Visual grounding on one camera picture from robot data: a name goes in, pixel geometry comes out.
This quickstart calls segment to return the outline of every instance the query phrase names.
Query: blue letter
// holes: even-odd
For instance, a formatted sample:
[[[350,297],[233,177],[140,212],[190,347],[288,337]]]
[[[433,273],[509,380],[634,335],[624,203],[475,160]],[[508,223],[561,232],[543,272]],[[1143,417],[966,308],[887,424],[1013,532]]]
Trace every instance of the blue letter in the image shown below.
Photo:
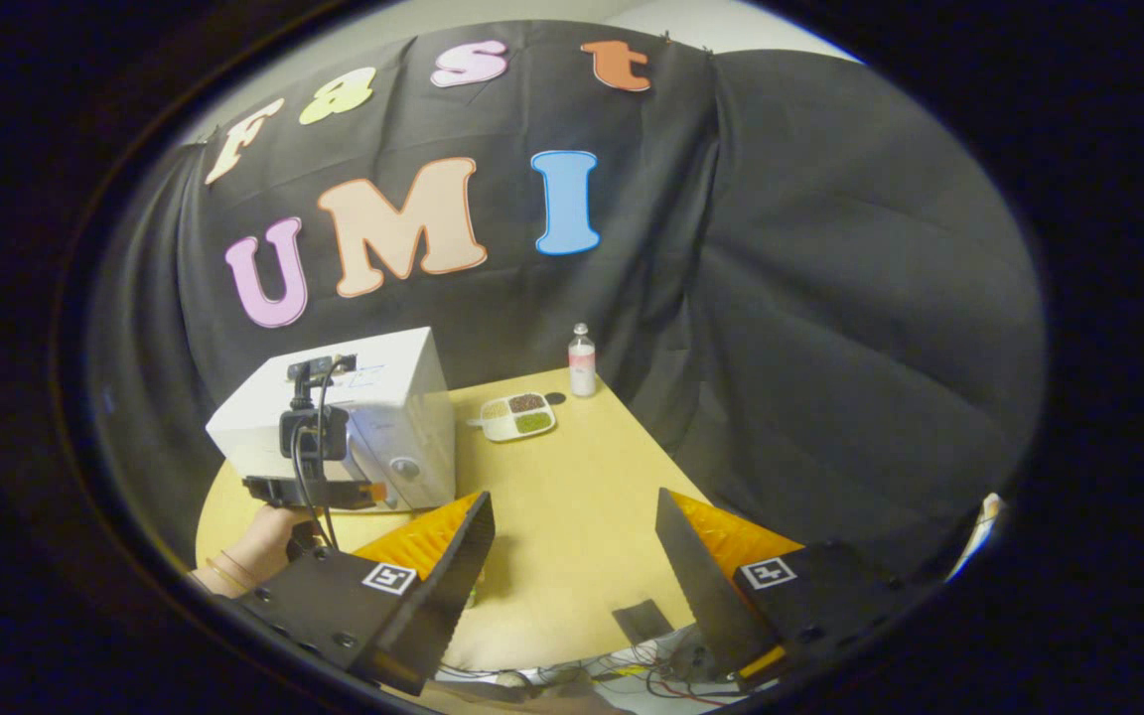
[[[546,256],[567,256],[598,245],[590,228],[590,169],[598,158],[589,151],[541,151],[532,168],[546,177],[546,233],[537,251]]]

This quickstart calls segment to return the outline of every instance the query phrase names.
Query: plastic bottle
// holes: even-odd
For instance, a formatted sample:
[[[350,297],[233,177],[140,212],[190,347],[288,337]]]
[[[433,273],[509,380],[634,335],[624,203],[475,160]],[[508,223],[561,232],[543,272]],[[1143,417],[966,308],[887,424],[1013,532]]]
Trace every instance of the plastic bottle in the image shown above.
[[[586,337],[590,329],[585,326],[585,323],[577,323],[572,332],[575,334],[575,337],[569,343],[569,379],[572,383],[572,395],[590,397],[598,388],[594,379],[594,342]]]

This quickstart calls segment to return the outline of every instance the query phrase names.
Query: yellow letter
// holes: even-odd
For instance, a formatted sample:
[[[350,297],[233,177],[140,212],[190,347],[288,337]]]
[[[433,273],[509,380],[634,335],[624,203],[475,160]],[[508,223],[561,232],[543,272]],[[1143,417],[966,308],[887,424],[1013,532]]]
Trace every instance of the yellow letter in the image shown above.
[[[259,136],[259,129],[263,126],[263,119],[276,113],[283,104],[285,104],[285,98],[277,100],[268,104],[267,108],[260,109],[259,112],[254,112],[249,117],[241,119],[241,121],[228,130],[228,142],[223,144],[223,150],[220,151],[219,159],[214,160],[214,168],[209,169],[209,176],[206,177],[207,185],[214,183],[217,177],[227,175],[228,172],[231,172],[232,167],[237,166],[237,161],[240,160],[237,150],[241,146],[249,146],[254,137]]]
[[[329,114],[341,114],[345,110],[359,108],[373,94],[368,82],[373,81],[376,73],[378,70],[373,67],[362,67],[326,82],[313,95],[312,103],[305,105],[303,113],[299,114],[300,125],[318,122]]]
[[[488,252],[476,244],[470,227],[467,181],[472,173],[472,159],[427,164],[418,169],[398,212],[368,180],[341,183],[321,193],[318,205],[333,215],[342,262],[337,295],[355,297],[382,285],[384,277],[370,267],[366,246],[396,277],[407,279],[423,232],[422,270],[428,273],[462,271],[485,262]]]

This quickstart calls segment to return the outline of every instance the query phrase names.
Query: white appliance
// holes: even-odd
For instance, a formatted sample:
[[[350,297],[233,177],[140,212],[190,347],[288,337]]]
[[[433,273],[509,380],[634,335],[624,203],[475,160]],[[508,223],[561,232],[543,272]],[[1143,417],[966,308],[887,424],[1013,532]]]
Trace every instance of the white appliance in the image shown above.
[[[440,507],[456,498],[453,404],[430,328],[376,335],[272,357],[210,416],[206,431],[243,477],[294,477],[281,456],[280,418],[294,397],[295,364],[355,355],[356,370],[335,373],[326,392],[347,418],[347,455],[326,461],[326,479],[387,485],[366,511]],[[312,406],[320,389],[312,392]]]

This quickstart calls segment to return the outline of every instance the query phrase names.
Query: black fabric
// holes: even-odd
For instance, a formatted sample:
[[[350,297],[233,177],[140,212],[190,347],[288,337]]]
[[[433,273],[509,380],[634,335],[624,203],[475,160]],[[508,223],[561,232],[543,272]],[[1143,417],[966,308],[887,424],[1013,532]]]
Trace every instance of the black fabric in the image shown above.
[[[503,76],[428,80],[445,49],[490,38],[508,45]],[[651,89],[597,81],[580,46],[601,40],[648,55],[635,72]],[[364,66],[378,70],[365,104],[300,125],[318,87]],[[100,370],[140,415],[105,426],[136,443],[118,458],[128,496],[186,561],[217,468],[209,411],[273,355],[418,326],[458,388],[566,365],[571,327],[589,323],[599,374],[718,507],[801,542],[850,540],[898,571],[999,488],[1031,438],[1043,325],[1025,240],[962,145],[861,64],[515,22],[358,53],[249,112],[277,96],[227,176],[202,183],[231,125],[146,177],[114,236],[130,247],[109,257],[116,304],[93,318],[94,342],[119,342]],[[529,161],[555,149],[598,158],[601,245],[575,256],[534,248],[546,204]],[[476,160],[486,262],[428,275],[423,245],[408,279],[374,261],[386,284],[340,297],[318,196],[367,177],[400,207],[418,169],[450,157]],[[287,216],[303,222],[309,303],[264,328],[223,254],[259,238],[260,281],[279,297],[262,237]]]

